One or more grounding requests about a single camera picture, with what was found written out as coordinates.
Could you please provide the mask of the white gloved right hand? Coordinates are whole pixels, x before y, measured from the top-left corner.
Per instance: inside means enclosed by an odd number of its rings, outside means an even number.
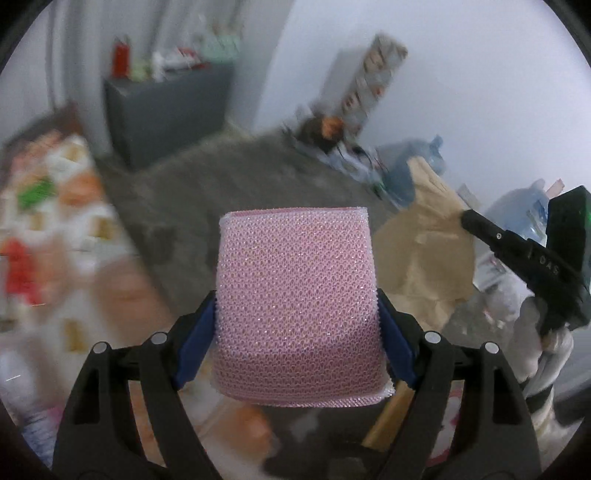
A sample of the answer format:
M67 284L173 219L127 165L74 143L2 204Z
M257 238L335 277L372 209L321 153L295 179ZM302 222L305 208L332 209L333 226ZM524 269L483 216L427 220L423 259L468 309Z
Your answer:
M486 304L493 319L510 327L504 355L520 385L539 446L562 443L569 429L556 420L554 384L574 348L571 331L563 326L542 333L548 313L546 302L514 289L494 288Z

